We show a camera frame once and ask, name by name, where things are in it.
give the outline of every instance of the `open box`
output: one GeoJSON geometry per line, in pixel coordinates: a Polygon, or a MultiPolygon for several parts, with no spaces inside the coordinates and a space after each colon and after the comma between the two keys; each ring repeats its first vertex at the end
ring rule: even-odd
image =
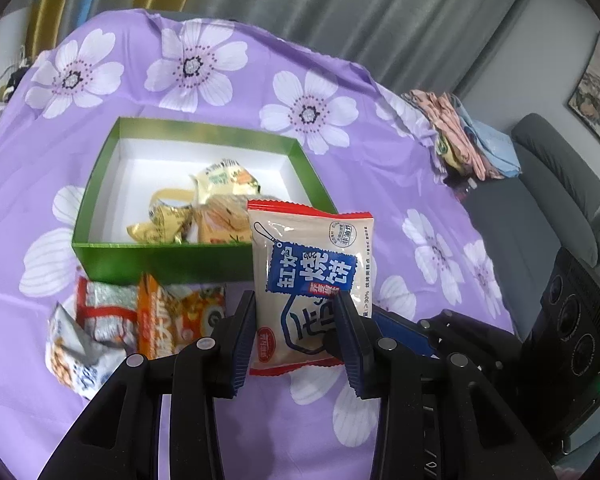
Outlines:
{"type": "Polygon", "coordinates": [[[337,213],[297,140],[212,124],[119,118],[82,199],[72,247],[91,280],[136,284],[150,272],[163,284],[253,279],[250,243],[138,244],[128,225],[149,220],[152,194],[192,189],[191,175],[232,158],[261,193],[337,213]]]}

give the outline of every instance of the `sofa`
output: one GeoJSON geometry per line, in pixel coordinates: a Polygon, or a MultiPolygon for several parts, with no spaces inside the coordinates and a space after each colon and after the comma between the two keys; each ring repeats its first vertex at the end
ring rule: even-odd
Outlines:
{"type": "MultiPolygon", "coordinates": [[[[538,114],[511,131],[522,172],[480,183],[462,204],[482,234],[520,339],[531,331],[560,246],[600,277],[600,180],[538,114]]],[[[600,450],[600,407],[566,443],[560,462],[585,470],[600,450]]]]}

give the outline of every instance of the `purple floral tablecloth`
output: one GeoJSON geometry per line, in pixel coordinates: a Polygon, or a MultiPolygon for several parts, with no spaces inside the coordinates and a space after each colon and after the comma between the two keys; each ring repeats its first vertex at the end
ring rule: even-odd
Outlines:
{"type": "MultiPolygon", "coordinates": [[[[434,170],[429,123],[364,68],[238,23],[101,14],[40,55],[0,120],[0,457],[18,480],[37,477],[86,403],[46,370],[45,334],[56,301],[73,308],[72,228],[119,116],[295,137],[339,211],[376,219],[375,304],[512,330],[482,239],[434,170]]],[[[245,286],[230,286],[230,308],[245,286]]],[[[216,410],[229,480],[369,477],[378,402],[341,367],[248,377],[216,410]]]]}

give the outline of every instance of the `wall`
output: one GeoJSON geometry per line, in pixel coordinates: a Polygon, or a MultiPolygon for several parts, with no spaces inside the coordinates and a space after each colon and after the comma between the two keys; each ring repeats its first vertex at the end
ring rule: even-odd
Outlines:
{"type": "Polygon", "coordinates": [[[462,100],[476,119],[510,132],[525,115],[547,119],[600,178],[600,142],[566,103],[593,52],[600,22],[576,0],[529,0],[462,100]]]}

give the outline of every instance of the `light blue cloth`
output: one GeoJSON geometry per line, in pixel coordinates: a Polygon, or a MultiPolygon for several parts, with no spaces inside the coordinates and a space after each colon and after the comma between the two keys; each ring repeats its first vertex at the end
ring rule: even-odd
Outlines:
{"type": "Polygon", "coordinates": [[[451,104],[460,117],[460,125],[478,149],[484,153],[503,176],[512,177],[520,174],[520,162],[513,148],[511,137],[499,132],[488,124],[474,121],[462,106],[460,99],[451,96],[451,104]]]}

